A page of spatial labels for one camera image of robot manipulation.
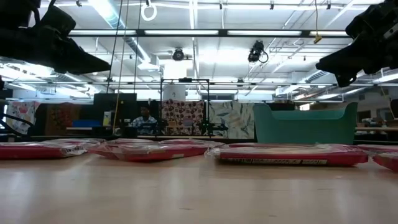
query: blue object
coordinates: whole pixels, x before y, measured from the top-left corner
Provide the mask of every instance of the blue object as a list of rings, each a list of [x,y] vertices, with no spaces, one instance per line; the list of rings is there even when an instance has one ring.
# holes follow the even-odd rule
[[[259,143],[352,144],[357,103],[339,110],[271,111],[254,105],[254,123]]]
[[[101,121],[97,120],[74,120],[72,122],[74,128],[91,128],[91,127],[101,127]]]

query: seated person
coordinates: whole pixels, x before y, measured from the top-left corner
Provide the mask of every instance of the seated person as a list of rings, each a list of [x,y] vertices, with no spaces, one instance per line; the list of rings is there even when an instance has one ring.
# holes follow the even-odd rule
[[[137,134],[153,134],[156,127],[156,119],[150,116],[149,105],[141,106],[141,116],[132,121],[132,127],[137,128]]]

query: patterned fabric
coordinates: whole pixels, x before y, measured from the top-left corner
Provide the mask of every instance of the patterned fabric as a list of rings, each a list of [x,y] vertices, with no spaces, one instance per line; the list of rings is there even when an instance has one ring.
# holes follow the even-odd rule
[[[31,102],[12,102],[7,107],[7,114],[11,116],[15,116],[17,118],[22,118],[26,121],[35,124],[36,116],[35,112],[39,107],[40,103],[36,101]],[[22,123],[20,121],[16,121],[14,119],[6,118],[6,123],[14,130],[22,133],[27,134],[29,129],[29,125]]]
[[[170,135],[200,135],[199,124],[203,121],[204,101],[162,102],[162,119],[167,120]]]
[[[210,123],[224,124],[224,138],[254,139],[254,103],[210,103]]]
[[[144,124],[156,124],[156,123],[157,123],[156,119],[151,116],[149,116],[148,120],[146,120],[146,121],[144,121],[144,118],[141,116],[141,117],[134,119],[134,121],[132,121],[132,126],[134,128],[140,128]],[[145,129],[145,128],[137,129],[137,133],[138,134],[152,134],[153,130],[149,130],[149,129]]]

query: white cylinder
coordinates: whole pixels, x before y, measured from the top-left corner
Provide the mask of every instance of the white cylinder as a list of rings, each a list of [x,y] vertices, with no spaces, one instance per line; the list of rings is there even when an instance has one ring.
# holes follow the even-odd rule
[[[185,101],[185,85],[168,84],[164,86],[163,100]]]

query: pink patterned fabric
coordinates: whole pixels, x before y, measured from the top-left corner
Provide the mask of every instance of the pink patterned fabric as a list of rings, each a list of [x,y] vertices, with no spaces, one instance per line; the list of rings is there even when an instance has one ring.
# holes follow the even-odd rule
[[[176,128],[168,128],[171,135],[200,135],[199,124],[203,121],[204,101],[177,101],[162,102],[162,119],[175,122]]]

